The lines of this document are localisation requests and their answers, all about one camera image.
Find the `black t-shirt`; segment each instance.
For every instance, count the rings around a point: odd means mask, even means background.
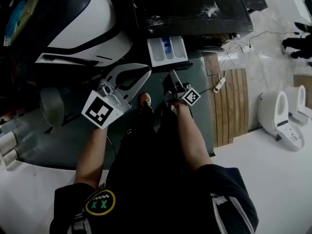
[[[187,181],[172,184],[134,179],[96,192],[87,184],[59,188],[50,233],[256,230],[256,210],[237,168],[204,165]]]

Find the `black pants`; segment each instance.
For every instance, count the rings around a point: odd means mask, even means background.
[[[292,52],[291,57],[294,59],[304,58],[309,59],[312,57],[312,40],[311,37],[306,38],[287,38],[283,40],[285,48],[291,47],[299,51]]]
[[[144,107],[136,115],[121,141],[106,186],[139,186],[142,183],[177,187],[182,181],[182,155],[178,136],[177,116],[170,109],[162,112],[156,133],[154,113]]]

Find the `wooden pallet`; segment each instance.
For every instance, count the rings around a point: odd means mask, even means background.
[[[219,81],[218,74],[208,76],[209,87]],[[214,146],[233,143],[233,138],[248,133],[249,104],[246,69],[227,70],[226,82],[219,93],[209,91]]]

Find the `black and white square tag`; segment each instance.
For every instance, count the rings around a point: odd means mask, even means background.
[[[193,106],[200,98],[200,94],[194,88],[187,91],[182,99],[184,99],[190,106]]]
[[[85,112],[85,115],[91,118],[98,125],[102,126],[108,116],[112,113],[113,107],[108,105],[105,101],[96,97],[90,107]]]

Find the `shirt sleeve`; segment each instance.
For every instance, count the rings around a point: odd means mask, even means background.
[[[87,184],[78,183],[59,188],[54,196],[54,219],[50,234],[65,234],[75,215],[81,213],[87,198],[95,189]]]
[[[204,165],[195,171],[193,182],[201,200],[208,201],[214,211],[219,227],[223,224],[227,233],[255,232],[258,216],[237,168]]]

